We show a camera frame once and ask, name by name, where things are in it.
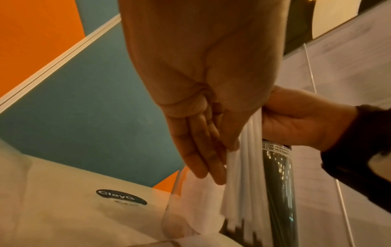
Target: orange wall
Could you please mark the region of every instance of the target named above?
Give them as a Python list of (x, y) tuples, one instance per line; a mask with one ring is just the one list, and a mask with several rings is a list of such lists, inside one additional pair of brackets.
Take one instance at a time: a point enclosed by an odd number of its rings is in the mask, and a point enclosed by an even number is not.
[(0, 97), (84, 37), (74, 0), (2, 1)]

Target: hand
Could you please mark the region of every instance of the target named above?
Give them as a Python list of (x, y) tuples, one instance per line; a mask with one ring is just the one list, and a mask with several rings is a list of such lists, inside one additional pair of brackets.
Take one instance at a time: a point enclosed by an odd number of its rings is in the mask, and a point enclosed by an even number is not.
[(357, 117), (353, 106), (302, 90), (275, 86), (262, 108), (264, 139), (328, 150)]
[(225, 183), (225, 147), (275, 81), (289, 2), (119, 0), (130, 58), (197, 177)]

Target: white tissue paper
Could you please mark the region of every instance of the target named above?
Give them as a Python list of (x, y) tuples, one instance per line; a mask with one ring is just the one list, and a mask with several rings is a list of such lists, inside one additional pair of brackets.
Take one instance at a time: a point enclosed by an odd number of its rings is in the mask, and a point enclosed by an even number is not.
[(252, 244), (253, 233), (264, 247), (272, 247), (272, 229), (262, 154), (262, 111), (257, 111), (239, 137), (240, 149), (227, 154), (227, 184), (221, 214), (228, 230), (242, 228), (244, 241)]
[(0, 246), (9, 245), (22, 211), (31, 162), (0, 140)]

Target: black oval sticker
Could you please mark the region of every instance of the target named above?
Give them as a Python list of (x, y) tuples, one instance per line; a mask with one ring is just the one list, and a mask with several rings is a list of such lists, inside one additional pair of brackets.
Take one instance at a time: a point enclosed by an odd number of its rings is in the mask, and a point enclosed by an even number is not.
[(142, 205), (147, 204), (147, 202), (144, 199), (141, 199), (140, 197), (137, 197), (135, 195), (131, 195), (131, 194), (128, 194), (125, 192), (121, 192), (121, 191), (97, 190), (97, 194), (100, 195), (101, 197), (104, 197), (104, 198), (128, 201), (128, 202), (142, 204)]

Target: white trim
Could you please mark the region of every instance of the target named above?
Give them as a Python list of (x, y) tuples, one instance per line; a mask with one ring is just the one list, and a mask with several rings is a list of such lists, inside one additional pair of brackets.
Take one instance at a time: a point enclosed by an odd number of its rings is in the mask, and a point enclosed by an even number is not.
[(87, 37), (69, 48), (66, 52), (58, 56), (56, 59), (48, 63), (45, 67), (31, 75), (25, 81), (20, 83), (14, 89), (6, 93), (0, 98), (0, 113), (10, 107), (13, 103), (27, 94), (30, 90), (40, 84), (43, 80), (48, 78), (52, 73), (62, 67), (65, 63), (71, 60), (74, 56), (79, 54), (87, 46), (92, 44), (95, 40), (100, 38), (103, 34), (109, 31), (112, 27), (121, 21), (121, 16), (118, 14), (114, 16), (107, 23), (99, 27), (97, 30), (89, 34)]

